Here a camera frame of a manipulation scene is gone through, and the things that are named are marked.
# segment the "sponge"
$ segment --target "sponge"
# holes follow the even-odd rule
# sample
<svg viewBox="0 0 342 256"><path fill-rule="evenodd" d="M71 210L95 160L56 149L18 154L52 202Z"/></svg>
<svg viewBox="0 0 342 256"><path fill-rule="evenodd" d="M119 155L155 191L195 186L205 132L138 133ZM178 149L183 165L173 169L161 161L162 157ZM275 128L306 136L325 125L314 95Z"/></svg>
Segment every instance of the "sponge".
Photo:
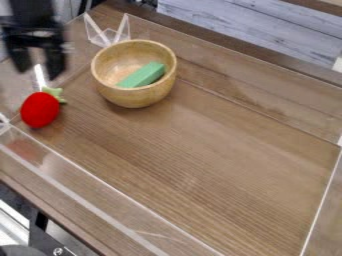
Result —
<svg viewBox="0 0 342 256"><path fill-rule="evenodd" d="M149 85L158 81L158 79L165 75L166 66L159 62L150 62L141 69L138 69L129 77L126 77L118 86L123 88L135 88Z"/></svg>

